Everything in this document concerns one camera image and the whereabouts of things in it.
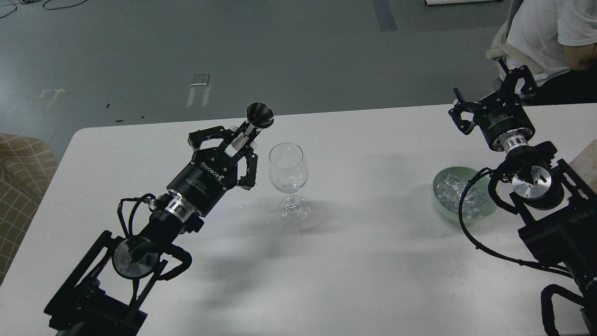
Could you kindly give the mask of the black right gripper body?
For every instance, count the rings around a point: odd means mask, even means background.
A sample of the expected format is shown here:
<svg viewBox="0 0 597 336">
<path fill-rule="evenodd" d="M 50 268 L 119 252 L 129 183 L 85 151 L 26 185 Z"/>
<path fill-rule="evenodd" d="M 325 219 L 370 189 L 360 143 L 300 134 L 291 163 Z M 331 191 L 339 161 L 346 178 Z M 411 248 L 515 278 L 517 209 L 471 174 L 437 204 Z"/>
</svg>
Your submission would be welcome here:
<svg viewBox="0 0 597 336">
<path fill-rule="evenodd" d="M 487 146 L 495 152 L 510 152 L 516 147 L 528 146 L 535 135 L 521 102 L 481 101 L 475 113 L 475 123 L 480 127 Z"/>
</svg>

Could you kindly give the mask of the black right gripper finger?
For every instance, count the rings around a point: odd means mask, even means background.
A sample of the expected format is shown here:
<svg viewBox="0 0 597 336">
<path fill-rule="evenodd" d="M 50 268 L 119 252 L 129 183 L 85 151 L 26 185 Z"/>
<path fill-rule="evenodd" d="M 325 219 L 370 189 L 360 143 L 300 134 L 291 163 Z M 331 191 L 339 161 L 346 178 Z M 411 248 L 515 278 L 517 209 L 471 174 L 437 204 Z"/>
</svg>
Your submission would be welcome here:
<svg viewBox="0 0 597 336">
<path fill-rule="evenodd" d="M 533 95 L 537 89 L 535 77 L 528 66 L 522 65 L 510 69 L 505 60 L 497 60 L 498 70 L 502 77 L 497 77 L 492 88 L 492 108 L 522 108 L 523 95 Z"/>
<path fill-rule="evenodd" d="M 483 111 L 483 105 L 480 102 L 466 101 L 457 87 L 453 89 L 453 93 L 456 100 L 448 114 L 458 130 L 464 135 L 469 135 L 475 127 L 480 127 L 479 117 Z M 463 119 L 462 114 L 465 112 L 471 113 L 472 119 Z"/>
</svg>

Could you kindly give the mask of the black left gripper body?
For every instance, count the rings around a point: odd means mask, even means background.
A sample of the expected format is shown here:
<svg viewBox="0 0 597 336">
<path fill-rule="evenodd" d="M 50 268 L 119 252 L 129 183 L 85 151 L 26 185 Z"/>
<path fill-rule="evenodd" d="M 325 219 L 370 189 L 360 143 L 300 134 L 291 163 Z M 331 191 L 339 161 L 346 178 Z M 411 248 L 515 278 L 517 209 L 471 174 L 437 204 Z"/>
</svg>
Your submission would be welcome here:
<svg viewBox="0 0 597 336">
<path fill-rule="evenodd" d="M 206 217 L 224 194 L 237 185 L 237 164 L 241 158 L 216 147 L 195 150 L 167 190 L 194 206 L 200 217 Z"/>
</svg>

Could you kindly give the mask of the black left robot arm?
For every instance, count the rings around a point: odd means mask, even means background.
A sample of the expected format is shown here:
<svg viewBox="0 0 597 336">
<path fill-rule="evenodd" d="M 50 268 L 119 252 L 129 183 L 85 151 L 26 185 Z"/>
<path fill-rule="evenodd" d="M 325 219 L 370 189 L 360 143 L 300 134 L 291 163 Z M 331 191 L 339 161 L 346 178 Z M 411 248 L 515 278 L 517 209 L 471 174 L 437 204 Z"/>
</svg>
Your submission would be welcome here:
<svg viewBox="0 0 597 336">
<path fill-rule="evenodd" d="M 249 121 L 239 127 L 192 132 L 193 155 L 161 196 L 132 198 L 128 220 L 117 215 L 124 235 L 104 231 L 49 301 L 44 313 L 58 336 L 136 336 L 147 314 L 141 305 L 158 281 L 171 280 L 192 264 L 174 244 L 199 232 L 203 218 L 234 187 L 252 189 L 258 156 L 254 140 L 263 130 Z"/>
</svg>

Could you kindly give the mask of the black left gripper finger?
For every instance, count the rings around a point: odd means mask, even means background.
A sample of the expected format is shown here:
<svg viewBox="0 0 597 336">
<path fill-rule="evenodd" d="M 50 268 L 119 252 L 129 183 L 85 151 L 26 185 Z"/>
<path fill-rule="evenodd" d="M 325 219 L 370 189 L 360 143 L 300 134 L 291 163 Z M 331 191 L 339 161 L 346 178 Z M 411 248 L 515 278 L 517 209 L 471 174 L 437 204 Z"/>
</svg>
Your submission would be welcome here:
<svg viewBox="0 0 597 336">
<path fill-rule="evenodd" d="M 212 147 L 211 149 L 204 149 L 208 152 L 207 158 L 215 161 L 230 161 L 233 156 L 226 154 L 225 149 L 232 143 L 233 130 L 224 128 L 223 126 L 205 128 L 196 132 L 188 134 L 188 144 L 193 149 L 191 161 L 200 160 L 200 153 L 202 151 L 201 145 L 208 140 L 222 140 L 220 145 Z"/>
<path fill-rule="evenodd" d="M 250 190 L 256 184 L 256 176 L 257 176 L 257 166 L 258 166 L 258 155 L 254 153 L 254 147 L 252 143 L 243 145 L 240 150 L 233 156 L 233 159 L 236 162 L 241 161 L 241 159 L 245 159 L 246 163 L 246 170 L 245 175 L 241 176 L 236 183 L 236 186 Z"/>
</svg>

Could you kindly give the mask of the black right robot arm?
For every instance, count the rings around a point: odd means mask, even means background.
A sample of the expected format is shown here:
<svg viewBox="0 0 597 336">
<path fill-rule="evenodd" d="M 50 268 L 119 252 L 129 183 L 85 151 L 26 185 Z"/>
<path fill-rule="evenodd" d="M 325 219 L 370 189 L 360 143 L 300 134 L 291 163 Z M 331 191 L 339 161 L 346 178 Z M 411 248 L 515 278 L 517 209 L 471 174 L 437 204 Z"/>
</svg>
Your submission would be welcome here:
<svg viewBox="0 0 597 336">
<path fill-rule="evenodd" d="M 449 115 L 463 134 L 479 127 L 490 150 L 505 153 L 497 168 L 483 168 L 467 183 L 458 203 L 457 215 L 465 236 L 476 249 L 493 257 L 528 266 L 542 272 L 573 279 L 580 294 L 556 284 L 540 294 L 541 318 L 548 336 L 557 336 L 552 297 L 559 295 L 580 307 L 591 336 L 597 323 L 596 193 L 563 159 L 555 165 L 557 148 L 550 141 L 530 145 L 535 127 L 516 93 L 533 93 L 535 79 L 528 66 L 510 70 L 504 60 L 497 60 L 505 73 L 499 89 L 479 102 L 467 102 L 454 89 L 456 103 Z M 518 235 L 535 258 L 533 261 L 507 257 L 476 240 L 463 221 L 465 196 L 481 178 L 488 176 L 491 200 L 514 215 L 520 215 L 524 227 Z"/>
</svg>

